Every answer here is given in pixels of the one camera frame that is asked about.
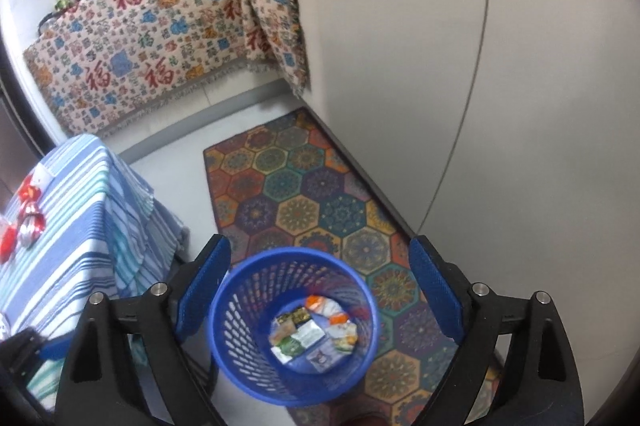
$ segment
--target hexagon patterned mat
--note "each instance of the hexagon patterned mat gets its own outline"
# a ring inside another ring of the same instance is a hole
[[[378,301],[382,335],[365,379],[335,402],[289,409],[298,426],[334,426],[383,413],[410,426],[456,350],[440,332],[409,269],[409,237],[386,214],[309,112],[301,108],[204,151],[218,230],[232,263],[274,247],[341,258]],[[497,385],[490,369],[469,415],[484,415]]]

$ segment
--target silver bolt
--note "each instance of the silver bolt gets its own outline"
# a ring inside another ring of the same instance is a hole
[[[102,300],[104,300],[104,294],[102,294],[101,292],[94,292],[93,294],[91,294],[91,296],[89,296],[89,303],[91,305],[97,305]]]
[[[551,296],[544,291],[538,291],[536,292],[536,300],[546,305],[547,303],[551,303]]]
[[[486,296],[489,294],[489,288],[484,283],[475,283],[471,289],[478,296]]]
[[[151,294],[153,294],[154,296],[162,296],[167,289],[168,287],[165,283],[156,283],[151,286]]]

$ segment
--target laundry basket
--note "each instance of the laundry basket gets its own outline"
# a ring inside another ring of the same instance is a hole
[[[271,353],[271,321],[308,295],[337,301],[358,326],[350,356],[324,374],[300,374]],[[247,394],[279,406],[311,406],[347,392],[378,349],[376,301],[362,278],[325,252],[284,247],[260,253],[222,282],[209,311],[207,337],[223,373]]]

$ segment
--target blue and white striped tablecloth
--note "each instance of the blue and white striped tablecloth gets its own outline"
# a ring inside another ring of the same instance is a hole
[[[97,137],[70,139],[42,163],[55,176],[40,199],[47,227],[0,266],[0,312],[12,334],[33,327],[53,339],[76,327],[92,292],[136,296],[165,279],[187,231]],[[14,197],[9,221],[18,207]],[[55,403],[61,369],[61,361],[47,361],[31,381],[46,408]]]

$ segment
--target cabinet door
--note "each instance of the cabinet door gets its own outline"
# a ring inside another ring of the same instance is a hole
[[[485,0],[300,0],[304,99],[417,230],[452,147]]]
[[[468,114],[421,230],[473,281],[552,295],[587,416],[640,343],[639,43],[640,0],[489,0]]]

